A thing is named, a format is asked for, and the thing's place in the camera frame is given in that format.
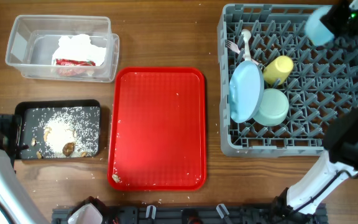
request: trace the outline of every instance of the red food wrapper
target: red food wrapper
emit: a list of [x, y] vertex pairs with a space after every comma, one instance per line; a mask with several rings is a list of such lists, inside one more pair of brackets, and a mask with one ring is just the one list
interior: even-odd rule
[[[56, 59], [56, 65], [64, 66], [95, 66], [95, 63], [92, 61], [81, 62], [76, 60], [68, 59]], [[80, 68], [58, 68], [57, 73], [61, 76], [73, 76], [85, 72], [85, 69]]]

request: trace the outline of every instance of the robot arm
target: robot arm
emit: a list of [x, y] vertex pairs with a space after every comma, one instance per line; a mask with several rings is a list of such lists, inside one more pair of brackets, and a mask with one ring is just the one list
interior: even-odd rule
[[[342, 30], [347, 30], [350, 36], [358, 35], [358, 28], [352, 27], [358, 21], [351, 20], [352, 13], [358, 12], [358, 0], [346, 4], [347, 1], [343, 1], [333, 8], [322, 7], [310, 16], [305, 32], [314, 44], [326, 44], [343, 35]], [[273, 201], [272, 215], [284, 216], [280, 221], [307, 222], [321, 201], [339, 184], [350, 177], [358, 178], [358, 108], [329, 126], [323, 146], [325, 151], [309, 172]]]
[[0, 223], [48, 223], [16, 179], [10, 158], [0, 150]]

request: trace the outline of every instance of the yellow cup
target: yellow cup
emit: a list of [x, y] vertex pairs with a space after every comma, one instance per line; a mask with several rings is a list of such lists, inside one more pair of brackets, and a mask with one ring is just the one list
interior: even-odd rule
[[279, 78], [281, 85], [284, 80], [289, 76], [293, 69], [293, 61], [290, 57], [279, 56], [272, 63], [266, 66], [264, 70], [264, 80], [273, 85]]

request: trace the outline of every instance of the light blue plate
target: light blue plate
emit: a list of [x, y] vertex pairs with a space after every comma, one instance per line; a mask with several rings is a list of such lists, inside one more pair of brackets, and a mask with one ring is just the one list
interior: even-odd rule
[[248, 121], [258, 112], [264, 94], [262, 71], [251, 61], [241, 62], [230, 79], [229, 90], [231, 119]]

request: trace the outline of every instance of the red tray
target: red tray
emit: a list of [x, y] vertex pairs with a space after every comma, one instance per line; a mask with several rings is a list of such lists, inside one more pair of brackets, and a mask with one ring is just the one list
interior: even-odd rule
[[109, 183], [117, 190], [200, 188], [206, 180], [205, 127], [205, 83], [199, 70], [121, 70], [112, 112]]

